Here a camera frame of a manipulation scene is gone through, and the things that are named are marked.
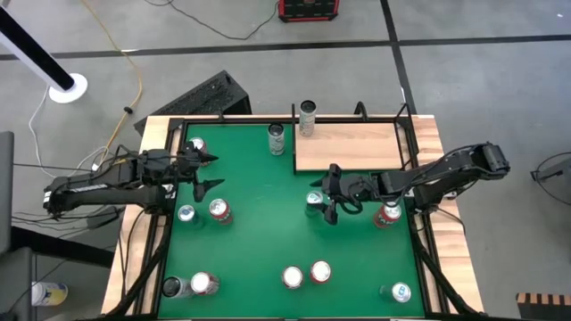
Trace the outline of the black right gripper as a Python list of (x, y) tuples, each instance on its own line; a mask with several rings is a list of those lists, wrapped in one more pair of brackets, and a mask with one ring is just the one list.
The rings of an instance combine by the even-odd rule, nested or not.
[[(330, 164), (327, 173), (310, 185), (320, 188), (337, 188), (342, 169), (337, 164)], [(343, 196), (356, 201), (378, 201), (380, 199), (377, 182), (370, 176), (349, 174), (341, 179), (341, 190)], [(338, 222), (336, 203), (331, 201), (325, 208), (325, 221), (328, 224)]]

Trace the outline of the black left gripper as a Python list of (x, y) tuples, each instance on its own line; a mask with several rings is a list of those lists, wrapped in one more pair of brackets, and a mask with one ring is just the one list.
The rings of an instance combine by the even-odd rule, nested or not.
[[(201, 151), (179, 152), (175, 160), (172, 162), (173, 174), (171, 183), (174, 189), (178, 190), (178, 186), (181, 183), (192, 184), (195, 181), (195, 160), (197, 160), (200, 164), (209, 164), (210, 162), (216, 161), (217, 159), (217, 156), (210, 155)], [(194, 183), (194, 200), (196, 202), (201, 202), (209, 190), (224, 182), (224, 179), (214, 179)]]

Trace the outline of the red Fanta can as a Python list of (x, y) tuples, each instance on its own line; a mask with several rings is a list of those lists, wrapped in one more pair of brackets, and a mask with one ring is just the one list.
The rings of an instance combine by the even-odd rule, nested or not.
[(332, 275), (332, 269), (329, 263), (325, 260), (315, 261), (310, 266), (310, 279), (316, 284), (325, 284), (329, 281)]
[(401, 207), (396, 202), (387, 202), (376, 212), (373, 222), (379, 228), (389, 227), (398, 222), (401, 215)]
[(233, 221), (233, 215), (229, 203), (221, 198), (214, 199), (209, 205), (209, 213), (212, 219), (221, 225), (228, 225)]

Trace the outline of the tall white Celsius can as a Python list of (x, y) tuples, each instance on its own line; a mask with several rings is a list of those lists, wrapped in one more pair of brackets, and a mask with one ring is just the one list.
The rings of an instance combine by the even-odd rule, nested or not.
[(299, 127), (302, 136), (311, 136), (314, 132), (317, 105), (311, 101), (303, 101), (300, 105)]
[(166, 298), (181, 299), (192, 297), (194, 290), (189, 279), (169, 276), (162, 283), (161, 293)]
[(269, 151), (272, 155), (281, 155), (285, 149), (284, 128), (279, 123), (271, 123), (268, 127)]

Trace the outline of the red Coca-Cola Star Wars can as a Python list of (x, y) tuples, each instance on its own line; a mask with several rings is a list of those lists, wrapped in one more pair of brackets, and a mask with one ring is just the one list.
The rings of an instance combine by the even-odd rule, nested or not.
[(303, 273), (297, 266), (288, 266), (282, 272), (281, 279), (287, 289), (298, 289), (303, 283)]
[(212, 295), (219, 290), (219, 279), (209, 272), (201, 271), (193, 275), (191, 287), (197, 295)]

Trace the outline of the green table mat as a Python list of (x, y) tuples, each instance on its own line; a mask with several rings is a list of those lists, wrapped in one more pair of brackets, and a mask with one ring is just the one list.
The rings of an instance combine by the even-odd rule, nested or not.
[[(421, 317), (424, 306), (406, 219), (387, 228), (375, 226), (379, 209), (338, 213), (336, 225), (305, 215), (305, 196), (316, 172), (294, 173), (290, 151), (269, 152), (263, 125), (192, 125), (188, 137), (201, 137), (218, 157), (201, 168), (202, 180), (224, 179), (196, 205), (201, 228), (175, 221), (165, 276), (190, 278), (205, 271), (220, 281), (213, 295), (162, 298), (162, 318), (226, 317)], [(211, 218), (208, 201), (229, 203), (233, 221)], [(310, 279), (310, 266), (325, 260), (332, 275), (325, 284)], [(281, 275), (288, 266), (303, 273), (298, 289), (287, 289)], [(403, 282), (411, 290), (406, 303), (379, 295), (384, 284)]]

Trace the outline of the black power adapter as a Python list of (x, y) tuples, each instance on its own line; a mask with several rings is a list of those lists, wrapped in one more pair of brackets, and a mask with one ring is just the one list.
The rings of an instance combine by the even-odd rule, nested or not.
[(87, 229), (93, 230), (105, 226), (120, 217), (116, 211), (108, 211), (87, 219)]

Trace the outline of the red black tool case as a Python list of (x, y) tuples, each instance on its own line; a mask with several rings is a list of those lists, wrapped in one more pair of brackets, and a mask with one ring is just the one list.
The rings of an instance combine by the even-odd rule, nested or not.
[(282, 22), (331, 21), (338, 15), (340, 0), (278, 0)]

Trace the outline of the white yellow container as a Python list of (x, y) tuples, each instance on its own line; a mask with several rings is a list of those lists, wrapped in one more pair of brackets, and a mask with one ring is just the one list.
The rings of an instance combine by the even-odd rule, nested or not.
[(36, 282), (31, 287), (31, 305), (50, 307), (62, 304), (68, 297), (69, 288), (62, 283)]

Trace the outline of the grey cabinet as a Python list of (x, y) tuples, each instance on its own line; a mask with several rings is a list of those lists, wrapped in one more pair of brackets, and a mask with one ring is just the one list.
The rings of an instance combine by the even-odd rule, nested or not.
[(10, 250), (14, 133), (0, 132), (0, 255)]

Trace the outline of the black white pole stand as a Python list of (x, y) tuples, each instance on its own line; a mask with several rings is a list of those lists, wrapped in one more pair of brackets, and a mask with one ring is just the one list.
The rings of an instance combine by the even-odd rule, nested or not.
[(87, 92), (86, 77), (66, 71), (2, 5), (0, 44), (46, 82), (47, 95), (55, 103), (73, 103)]

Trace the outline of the orange black striped block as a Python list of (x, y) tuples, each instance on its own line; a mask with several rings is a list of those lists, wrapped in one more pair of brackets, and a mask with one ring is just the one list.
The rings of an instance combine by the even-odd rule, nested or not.
[(520, 316), (541, 321), (571, 321), (571, 295), (519, 292), (516, 295)]

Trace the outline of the wooden shelf with black frame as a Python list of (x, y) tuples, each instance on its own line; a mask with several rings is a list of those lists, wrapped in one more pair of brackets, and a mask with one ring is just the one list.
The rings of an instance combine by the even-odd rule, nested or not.
[(294, 171), (411, 169), (418, 165), (415, 115), (405, 103), (395, 114), (373, 114), (358, 102), (352, 114), (316, 115), (314, 132), (302, 136), (300, 111), (292, 112)]

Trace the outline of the black metal table frame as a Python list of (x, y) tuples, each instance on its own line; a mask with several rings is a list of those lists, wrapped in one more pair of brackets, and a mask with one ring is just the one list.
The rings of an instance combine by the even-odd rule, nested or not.
[[(191, 137), (187, 130), (192, 125), (213, 126), (252, 126), (263, 125), (267, 129), (271, 123), (279, 123), (284, 128), (285, 151), (292, 153), (291, 117), (288, 115), (270, 116), (227, 116), (216, 119), (212, 116), (152, 116), (145, 127), (141, 147), (143, 150), (181, 150)], [(415, 115), (414, 125), (418, 143), (418, 166), (436, 161), (443, 156), (441, 139), (433, 116)], [(172, 226), (178, 221), (178, 209), (192, 204), (193, 188), (180, 184), (176, 191), (173, 211), (165, 216), (151, 216), (136, 205), (126, 208), (122, 222), (122, 239), (117, 245), (112, 271), (103, 300), (102, 311), (110, 314), (119, 305), (121, 294), (136, 281), (143, 265), (153, 251), (161, 258), (151, 273), (143, 290), (137, 295), (136, 303), (128, 309), (128, 316), (143, 316), (157, 321), (352, 321), (388, 320), (397, 317), (226, 317), (226, 318), (162, 318), (159, 308), (169, 254)], [(418, 215), (411, 198), (401, 200), (401, 219), (409, 224), (410, 240), (417, 265), (418, 282), (424, 306), (421, 317), (438, 318), (443, 312), (457, 316), (462, 307), (479, 313), (483, 309), (480, 293), (466, 238), (461, 226), (455, 222), (458, 208), (455, 202), (442, 201), (438, 209), (430, 215)]]

